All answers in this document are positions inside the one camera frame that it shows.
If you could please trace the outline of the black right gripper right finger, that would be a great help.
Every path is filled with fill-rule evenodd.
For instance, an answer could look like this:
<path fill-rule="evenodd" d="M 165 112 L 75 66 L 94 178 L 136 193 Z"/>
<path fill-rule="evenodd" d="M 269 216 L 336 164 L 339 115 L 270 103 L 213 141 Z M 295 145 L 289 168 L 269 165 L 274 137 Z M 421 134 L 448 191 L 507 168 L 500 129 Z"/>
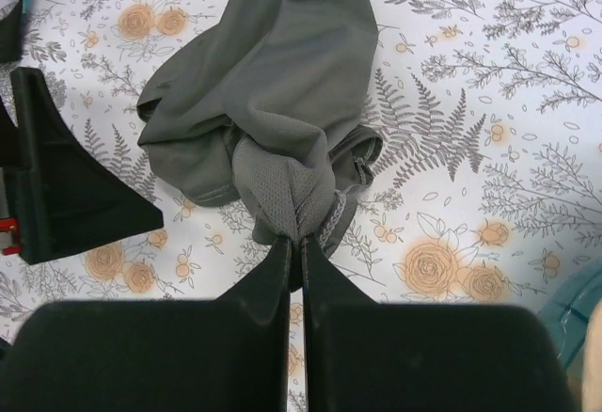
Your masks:
<path fill-rule="evenodd" d="M 311 411 L 573 411 L 541 321 L 507 305 L 380 304 L 300 246 Z"/>

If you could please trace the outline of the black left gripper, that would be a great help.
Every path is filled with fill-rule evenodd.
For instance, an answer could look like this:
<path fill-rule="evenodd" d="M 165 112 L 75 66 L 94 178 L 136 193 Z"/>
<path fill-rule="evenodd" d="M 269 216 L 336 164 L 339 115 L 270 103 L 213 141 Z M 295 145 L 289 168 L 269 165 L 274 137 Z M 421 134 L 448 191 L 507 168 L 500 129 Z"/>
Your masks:
<path fill-rule="evenodd" d="M 14 119 L 1 103 L 3 256 L 40 264 L 163 227 L 159 208 L 79 144 L 40 70 L 18 68 L 10 82 Z"/>

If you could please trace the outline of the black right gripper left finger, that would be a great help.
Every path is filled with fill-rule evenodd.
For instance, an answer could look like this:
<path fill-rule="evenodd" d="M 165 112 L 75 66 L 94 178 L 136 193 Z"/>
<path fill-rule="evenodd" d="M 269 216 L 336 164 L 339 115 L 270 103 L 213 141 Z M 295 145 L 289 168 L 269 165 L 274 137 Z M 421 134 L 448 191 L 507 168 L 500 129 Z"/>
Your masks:
<path fill-rule="evenodd" d="M 290 244 L 213 300 L 61 301 L 8 351 L 12 411 L 281 411 Z"/>

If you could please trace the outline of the grey t shirt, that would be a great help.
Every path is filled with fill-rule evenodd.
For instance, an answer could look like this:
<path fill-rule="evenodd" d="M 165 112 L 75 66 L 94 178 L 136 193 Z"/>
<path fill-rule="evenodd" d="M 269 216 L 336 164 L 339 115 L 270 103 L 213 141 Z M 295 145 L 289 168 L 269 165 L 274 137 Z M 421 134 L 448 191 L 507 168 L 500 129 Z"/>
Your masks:
<path fill-rule="evenodd" d="M 377 39 L 370 0 L 229 0 L 138 99 L 152 172 L 203 207 L 241 200 L 261 245 L 333 253 L 382 147 L 361 124 Z"/>

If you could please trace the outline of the folded black t shirt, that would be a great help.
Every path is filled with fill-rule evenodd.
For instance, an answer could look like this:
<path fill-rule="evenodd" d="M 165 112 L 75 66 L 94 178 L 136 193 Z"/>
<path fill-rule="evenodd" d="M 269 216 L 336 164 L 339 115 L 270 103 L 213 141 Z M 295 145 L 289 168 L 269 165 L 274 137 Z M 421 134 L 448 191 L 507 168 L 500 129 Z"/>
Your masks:
<path fill-rule="evenodd" d="M 1 20 L 1 62 L 9 63 L 18 61 L 22 55 L 22 23 L 23 0 Z"/>

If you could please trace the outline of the floral patterned table mat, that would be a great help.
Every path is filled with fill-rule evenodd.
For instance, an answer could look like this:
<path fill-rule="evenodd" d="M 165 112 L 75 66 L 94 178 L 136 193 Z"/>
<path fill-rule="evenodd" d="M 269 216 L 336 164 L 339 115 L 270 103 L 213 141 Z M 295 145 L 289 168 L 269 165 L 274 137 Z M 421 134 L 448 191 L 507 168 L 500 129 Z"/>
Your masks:
<path fill-rule="evenodd" d="M 11 73 L 40 70 L 79 144 L 159 208 L 164 225 L 40 264 L 1 254 L 3 410 L 12 411 L 9 348 L 37 309 L 213 300 L 285 239 L 281 411 L 311 411 L 300 246 L 318 239 L 257 243 L 241 200 L 197 205 L 152 172 L 138 143 L 145 85 L 228 1 L 33 0 L 22 12 L 21 58 L 1 62 L 8 115 Z M 370 2 L 378 39 L 361 124 L 382 147 L 325 256 L 380 304 L 507 305 L 541 321 L 567 279 L 601 266 L 601 0 Z"/>

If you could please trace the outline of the teal plastic basket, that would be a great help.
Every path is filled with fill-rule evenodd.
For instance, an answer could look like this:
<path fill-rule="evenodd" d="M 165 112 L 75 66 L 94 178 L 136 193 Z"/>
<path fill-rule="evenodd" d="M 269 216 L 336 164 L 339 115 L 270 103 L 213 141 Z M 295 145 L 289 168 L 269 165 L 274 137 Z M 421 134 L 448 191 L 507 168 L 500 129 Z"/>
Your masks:
<path fill-rule="evenodd" d="M 539 312 L 568 375 L 581 377 L 587 327 L 601 300 L 601 266 L 593 264 L 567 279 Z"/>

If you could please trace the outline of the beige t shirt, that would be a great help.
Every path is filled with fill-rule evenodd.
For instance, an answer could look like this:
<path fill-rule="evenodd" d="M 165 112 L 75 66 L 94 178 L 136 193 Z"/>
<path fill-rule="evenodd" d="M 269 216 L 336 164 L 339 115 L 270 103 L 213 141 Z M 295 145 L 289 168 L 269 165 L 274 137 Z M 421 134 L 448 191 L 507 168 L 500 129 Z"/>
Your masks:
<path fill-rule="evenodd" d="M 601 302 L 598 302 L 587 325 L 581 380 L 567 376 L 577 411 L 601 411 L 601 322 Z"/>

